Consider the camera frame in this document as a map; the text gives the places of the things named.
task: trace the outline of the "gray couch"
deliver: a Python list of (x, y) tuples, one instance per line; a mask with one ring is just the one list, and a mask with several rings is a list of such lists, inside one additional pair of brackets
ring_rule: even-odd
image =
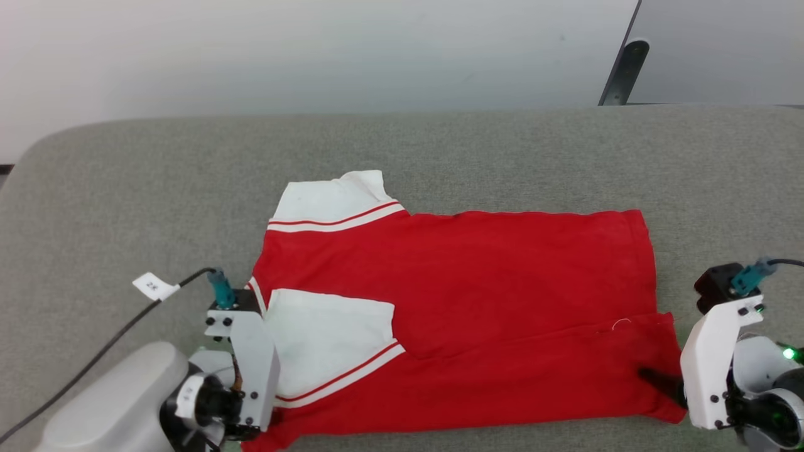
[[(221, 265), (240, 285), (287, 182), (350, 170), (383, 170), (388, 193), (412, 212), (642, 209), (659, 308), (676, 316), (683, 342), (699, 318), (692, 284), (708, 266), (804, 257), (802, 149), (804, 111), (783, 107), (167, 119), (55, 134), (0, 191), (0, 430), (145, 306), (136, 276), (177, 281)], [(804, 272), (785, 268), (764, 288), (769, 309), (758, 329), (804, 343)], [(210, 300), (203, 283), (179, 292), (64, 400), (149, 341), (185, 352), (210, 344), (201, 334)], [(29, 450), (52, 413), (2, 449)], [(736, 444), (730, 432), (687, 422), (623, 418), (304, 438), (291, 449), (715, 452)]]

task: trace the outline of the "folded shirt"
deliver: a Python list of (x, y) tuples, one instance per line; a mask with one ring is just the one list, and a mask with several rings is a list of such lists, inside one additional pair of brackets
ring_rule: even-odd
[(639, 211), (408, 213), (379, 171), (291, 183), (249, 288), (281, 362), (268, 432), (411, 432), (685, 412)]

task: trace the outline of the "white label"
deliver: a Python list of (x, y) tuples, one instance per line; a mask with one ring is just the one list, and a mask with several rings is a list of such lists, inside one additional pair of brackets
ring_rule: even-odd
[(176, 286), (171, 286), (170, 284), (156, 277), (156, 275), (151, 272), (148, 272), (135, 279), (132, 284), (134, 284), (134, 287), (137, 287), (140, 292), (144, 293), (146, 297), (154, 301), (165, 301), (169, 296), (175, 294), (177, 290), (181, 289), (178, 284)]
[(176, 397), (176, 416), (183, 419), (195, 420), (195, 399), (203, 386), (203, 377), (193, 375), (187, 377)]

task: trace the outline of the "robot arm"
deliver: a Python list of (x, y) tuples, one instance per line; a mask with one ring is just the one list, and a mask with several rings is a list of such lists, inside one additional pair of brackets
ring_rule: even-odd
[(215, 452), (266, 431), (280, 370), (273, 339), (253, 292), (212, 276), (205, 335), (229, 338), (234, 355), (145, 345), (67, 403), (35, 452)]
[(704, 316), (681, 354), (681, 390), (672, 391), (694, 426), (734, 429), (750, 450), (762, 452), (804, 446), (798, 350), (760, 335), (740, 340), (742, 327), (762, 321), (758, 285), (775, 271), (774, 260), (759, 260), (746, 268), (712, 267), (699, 278), (695, 290)]

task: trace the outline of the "black cable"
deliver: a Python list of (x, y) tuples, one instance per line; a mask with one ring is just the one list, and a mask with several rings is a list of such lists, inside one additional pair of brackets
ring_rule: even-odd
[[(215, 271), (217, 270), (208, 267), (201, 269), (193, 273), (189, 277), (185, 278), (184, 280), (182, 280), (178, 285), (179, 287), (184, 287), (197, 277), (203, 275), (204, 273), (214, 273)], [(80, 380), (82, 376), (86, 375), (86, 373), (89, 372), (89, 369), (91, 369), (92, 366), (94, 366), (95, 364), (97, 364), (98, 361), (101, 360), (103, 355), (105, 355), (106, 352), (109, 351), (110, 348), (112, 348), (112, 345), (114, 345), (118, 340), (120, 340), (120, 338), (123, 337), (123, 335), (126, 332), (128, 332), (128, 330), (130, 330), (131, 327), (133, 327), (137, 322), (139, 322), (143, 317), (145, 317), (149, 312), (151, 312), (156, 306), (159, 306), (161, 303), (162, 300), (156, 300), (155, 302), (151, 302), (148, 306), (146, 306), (144, 310), (142, 310), (139, 314), (137, 314), (137, 317), (132, 318), (130, 322), (126, 323), (125, 326), (122, 327), (117, 332), (117, 334), (115, 334), (114, 337), (112, 337), (106, 343), (106, 345), (104, 345), (103, 348), (101, 348), (101, 350), (95, 354), (95, 356), (91, 360), (89, 360), (89, 363), (85, 365), (84, 368), (82, 368), (76, 376), (72, 377), (72, 380), (70, 380), (66, 385), (64, 385), (64, 387), (61, 388), (53, 397), (51, 397), (50, 400), (45, 402), (44, 405), (37, 408), (36, 411), (29, 414), (28, 417), (22, 419), (17, 425), (11, 427), (7, 432), (5, 432), (0, 437), (0, 445), (6, 442), (8, 438), (11, 438), (11, 435), (17, 433), (22, 427), (28, 425), (29, 422), (36, 419), (38, 415), (44, 413), (46, 409), (50, 408), (54, 403), (56, 403), (58, 399), (60, 399), (67, 391), (70, 390), (70, 388), (72, 388), (73, 386), (76, 385), (76, 383), (78, 383), (78, 380)]]
[(211, 450), (212, 452), (220, 452), (220, 448), (218, 447), (218, 445), (210, 441), (209, 438), (203, 437), (203, 441), (207, 443), (207, 446), (209, 446), (209, 450)]
[(797, 261), (795, 259), (771, 259), (768, 261), (768, 265), (776, 264), (798, 265), (799, 267), (804, 267), (804, 261)]
[(204, 267), (203, 269), (193, 273), (192, 275), (182, 279), (182, 281), (178, 284), (179, 287), (184, 287), (187, 284), (190, 284), (194, 279), (203, 275), (204, 273), (214, 273), (218, 270), (213, 269), (212, 267)]

